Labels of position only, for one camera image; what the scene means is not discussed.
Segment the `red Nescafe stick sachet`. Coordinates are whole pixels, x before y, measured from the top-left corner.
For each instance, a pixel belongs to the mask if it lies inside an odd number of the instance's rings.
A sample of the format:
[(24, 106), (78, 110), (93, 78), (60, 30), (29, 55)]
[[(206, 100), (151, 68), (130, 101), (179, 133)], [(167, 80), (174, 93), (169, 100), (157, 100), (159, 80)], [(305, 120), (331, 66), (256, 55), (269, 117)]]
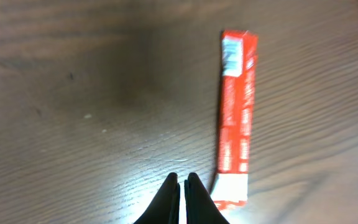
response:
[(218, 163), (211, 191), (220, 211), (243, 207), (248, 201), (257, 44), (258, 36), (249, 31), (225, 30), (221, 36)]

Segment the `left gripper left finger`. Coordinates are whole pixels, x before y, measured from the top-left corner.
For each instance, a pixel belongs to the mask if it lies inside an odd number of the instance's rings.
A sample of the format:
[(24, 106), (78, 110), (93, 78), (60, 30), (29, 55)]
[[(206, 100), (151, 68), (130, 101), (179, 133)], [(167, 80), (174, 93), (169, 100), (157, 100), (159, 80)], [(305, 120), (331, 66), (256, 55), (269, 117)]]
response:
[(180, 184), (177, 174), (171, 172), (134, 224), (178, 224), (179, 208)]

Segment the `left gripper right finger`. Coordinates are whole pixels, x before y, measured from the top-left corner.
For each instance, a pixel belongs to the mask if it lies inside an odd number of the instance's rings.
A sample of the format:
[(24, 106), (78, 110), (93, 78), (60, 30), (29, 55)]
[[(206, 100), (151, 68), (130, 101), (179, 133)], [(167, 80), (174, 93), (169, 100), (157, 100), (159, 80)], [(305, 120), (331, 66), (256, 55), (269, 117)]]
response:
[(188, 175), (184, 189), (187, 224), (229, 224), (195, 172)]

